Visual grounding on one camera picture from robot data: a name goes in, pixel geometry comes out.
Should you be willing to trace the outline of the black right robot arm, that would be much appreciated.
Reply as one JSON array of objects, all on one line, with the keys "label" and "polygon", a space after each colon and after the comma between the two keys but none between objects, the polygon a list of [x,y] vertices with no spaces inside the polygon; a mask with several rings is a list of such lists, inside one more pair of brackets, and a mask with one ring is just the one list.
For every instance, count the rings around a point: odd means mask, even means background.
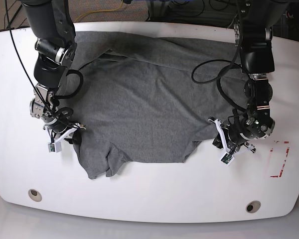
[{"label": "black right robot arm", "polygon": [[[73,110],[59,106],[60,100],[75,96],[83,85],[83,75],[70,68],[77,48],[75,27],[66,0],[23,0],[21,5],[37,37],[34,48],[38,58],[33,73],[37,84],[30,114],[44,121],[44,130],[50,137],[49,149],[56,152],[63,139],[77,142],[73,133],[80,128],[77,121],[70,120]],[[79,77],[78,88],[69,95],[59,96],[61,81],[72,74]]]}]

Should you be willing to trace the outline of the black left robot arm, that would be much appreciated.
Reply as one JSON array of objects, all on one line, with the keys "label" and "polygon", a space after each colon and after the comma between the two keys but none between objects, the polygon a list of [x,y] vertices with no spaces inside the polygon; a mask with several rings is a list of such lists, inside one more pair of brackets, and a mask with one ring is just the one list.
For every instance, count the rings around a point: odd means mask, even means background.
[{"label": "black left robot arm", "polygon": [[[248,146],[248,141],[269,136],[275,127],[270,116],[269,102],[273,90],[267,74],[275,70],[272,53],[272,27],[286,10],[286,0],[239,0],[237,23],[234,26],[240,64],[231,63],[217,76],[216,86],[221,96],[233,106],[233,123],[220,124],[213,145],[229,152]],[[244,92],[248,99],[245,108],[238,106],[221,88],[221,78],[231,69],[247,74]]]}]

